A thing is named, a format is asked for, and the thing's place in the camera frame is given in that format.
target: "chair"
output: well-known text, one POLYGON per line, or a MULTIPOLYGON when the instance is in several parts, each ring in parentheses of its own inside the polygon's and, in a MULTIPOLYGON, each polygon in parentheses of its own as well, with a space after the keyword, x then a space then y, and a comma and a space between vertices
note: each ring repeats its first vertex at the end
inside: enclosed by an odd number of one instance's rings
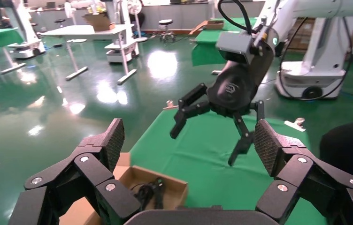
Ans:
POLYGON ((66 20, 65 19, 59 19, 59 20, 55 20, 54 23, 60 23, 60 27, 62 28, 63 27, 63 22, 65 22, 66 20))
MULTIPOLYGON (((65 19, 59 19, 59 20, 55 20, 54 21, 54 23, 58 23, 58 24, 60 24, 59 26, 62 28, 63 27, 63 22, 65 22, 66 20, 65 19)), ((56 44, 56 45, 54 45, 54 47, 55 48, 60 48, 60 47, 62 47, 63 46, 63 44, 56 44)))
POLYGON ((172 24, 173 20, 160 20, 159 25, 165 26, 164 31, 160 34, 160 41, 166 42, 168 38, 172 38, 172 41, 175 42, 174 32, 168 30, 168 25, 172 24))

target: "green floor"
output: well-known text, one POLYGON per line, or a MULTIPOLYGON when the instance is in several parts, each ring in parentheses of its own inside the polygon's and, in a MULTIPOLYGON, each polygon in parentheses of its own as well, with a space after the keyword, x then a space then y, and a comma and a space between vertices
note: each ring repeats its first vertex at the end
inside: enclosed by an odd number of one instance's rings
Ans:
MULTIPOLYGON (((45 41, 47 46, 56 42, 45 41)), ((192 67, 194 44, 189 40, 171 45, 149 40, 140 44, 141 55, 130 64, 138 73, 117 86, 123 68, 109 66, 103 49, 107 44, 73 46, 78 64, 89 66, 89 71, 70 82, 65 77, 73 67, 65 48, 26 61, 20 72, 0 75, 0 225, 11 215, 25 180, 64 159, 83 137, 103 132, 113 118, 123 118, 123 150, 129 151, 167 100, 177 101, 200 82, 211 83, 215 78, 211 71, 223 67, 192 67)), ((6 62, 0 51, 2 69, 6 62)), ((277 63, 266 80, 276 71, 277 63)), ((353 93, 353 66, 343 89, 353 93)), ((256 99, 265 101, 269 118, 304 117, 315 154, 322 134, 353 121, 353 97, 344 94, 333 101, 291 101, 279 97, 269 82, 260 87, 256 99)))

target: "person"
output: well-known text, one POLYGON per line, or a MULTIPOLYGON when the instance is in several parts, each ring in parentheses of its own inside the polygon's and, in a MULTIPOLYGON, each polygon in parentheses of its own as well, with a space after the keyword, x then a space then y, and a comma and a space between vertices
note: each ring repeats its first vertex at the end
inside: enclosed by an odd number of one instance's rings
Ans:
POLYGON ((320 160, 353 175, 353 123, 336 127, 323 135, 320 160))

